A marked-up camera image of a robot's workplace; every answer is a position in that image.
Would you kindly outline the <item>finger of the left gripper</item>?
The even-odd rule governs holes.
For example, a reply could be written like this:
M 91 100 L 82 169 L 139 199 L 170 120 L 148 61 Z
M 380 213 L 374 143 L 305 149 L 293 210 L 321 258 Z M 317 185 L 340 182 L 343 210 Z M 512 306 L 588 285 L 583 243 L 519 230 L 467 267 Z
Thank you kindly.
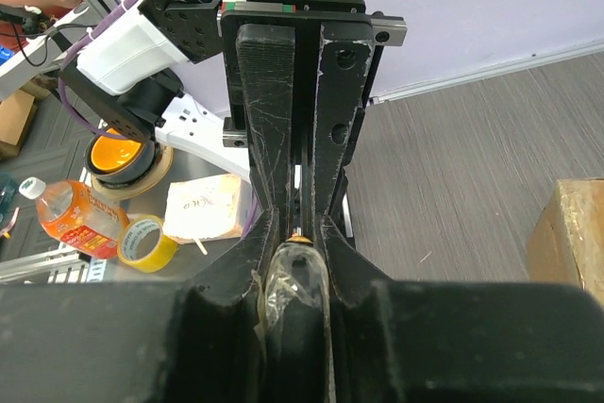
M 321 24 L 311 165 L 318 215 L 329 212 L 374 48 L 367 23 Z
M 268 204 L 287 212 L 294 93 L 294 30 L 285 26 L 240 27 L 236 51 L 247 129 L 260 185 Z

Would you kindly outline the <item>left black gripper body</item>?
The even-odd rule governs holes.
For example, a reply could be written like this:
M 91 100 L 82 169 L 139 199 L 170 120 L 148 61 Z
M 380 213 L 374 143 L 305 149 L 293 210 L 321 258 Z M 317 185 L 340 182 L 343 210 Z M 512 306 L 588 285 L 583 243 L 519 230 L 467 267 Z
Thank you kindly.
M 246 120 L 243 112 L 243 83 L 236 56 L 236 35 L 248 23 L 291 27 L 295 31 L 295 70 L 307 70 L 319 61 L 320 25 L 324 21 L 343 21 L 369 17 L 374 33 L 376 54 L 368 70 L 360 108 L 370 97 L 381 53 L 385 46 L 398 47 L 406 37 L 402 17 L 387 16 L 381 11 L 366 12 L 362 0 L 245 0 L 224 1 L 218 8 L 217 25 L 224 45 L 224 62 L 230 116 L 224 121 L 223 143 L 226 147 L 246 147 Z

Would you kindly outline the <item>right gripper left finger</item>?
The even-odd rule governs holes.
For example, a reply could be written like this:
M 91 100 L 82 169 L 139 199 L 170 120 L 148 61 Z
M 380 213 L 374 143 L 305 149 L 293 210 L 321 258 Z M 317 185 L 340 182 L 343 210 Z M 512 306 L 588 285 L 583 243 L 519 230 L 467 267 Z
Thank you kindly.
M 260 277 L 279 215 L 183 281 L 5 285 L 5 402 L 245 402 L 258 397 Z

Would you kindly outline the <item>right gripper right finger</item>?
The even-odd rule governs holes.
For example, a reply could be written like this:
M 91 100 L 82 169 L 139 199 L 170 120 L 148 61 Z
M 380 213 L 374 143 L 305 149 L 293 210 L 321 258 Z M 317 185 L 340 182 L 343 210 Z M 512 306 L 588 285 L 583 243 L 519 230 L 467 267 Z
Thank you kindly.
M 599 402 L 603 311 L 569 285 L 398 281 L 320 221 L 340 402 Z

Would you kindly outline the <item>yellow utility knife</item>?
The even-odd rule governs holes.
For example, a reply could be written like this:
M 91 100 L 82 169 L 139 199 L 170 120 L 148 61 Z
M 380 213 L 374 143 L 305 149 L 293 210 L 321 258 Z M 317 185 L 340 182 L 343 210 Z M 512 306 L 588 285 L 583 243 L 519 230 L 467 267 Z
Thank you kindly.
M 328 402 L 331 332 L 327 266 L 295 234 L 276 250 L 259 298 L 261 402 Z

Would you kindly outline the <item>brown cardboard express box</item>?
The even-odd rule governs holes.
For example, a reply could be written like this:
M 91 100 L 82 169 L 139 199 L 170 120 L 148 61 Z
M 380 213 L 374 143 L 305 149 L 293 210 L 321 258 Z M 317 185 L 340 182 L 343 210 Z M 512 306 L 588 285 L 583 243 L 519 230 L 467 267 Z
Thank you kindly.
M 603 300 L 603 180 L 561 179 L 527 244 L 529 278 Z

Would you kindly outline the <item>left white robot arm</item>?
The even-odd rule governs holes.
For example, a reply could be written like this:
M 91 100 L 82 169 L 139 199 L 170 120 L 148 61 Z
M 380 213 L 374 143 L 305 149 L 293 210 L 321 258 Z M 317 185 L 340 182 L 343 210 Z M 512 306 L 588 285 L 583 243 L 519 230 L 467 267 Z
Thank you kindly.
M 184 94 L 173 67 L 222 57 L 223 140 L 247 149 L 260 204 L 283 221 L 323 216 L 343 191 L 382 52 L 406 34 L 364 0 L 123 0 L 69 50 L 61 88 L 144 141 Z

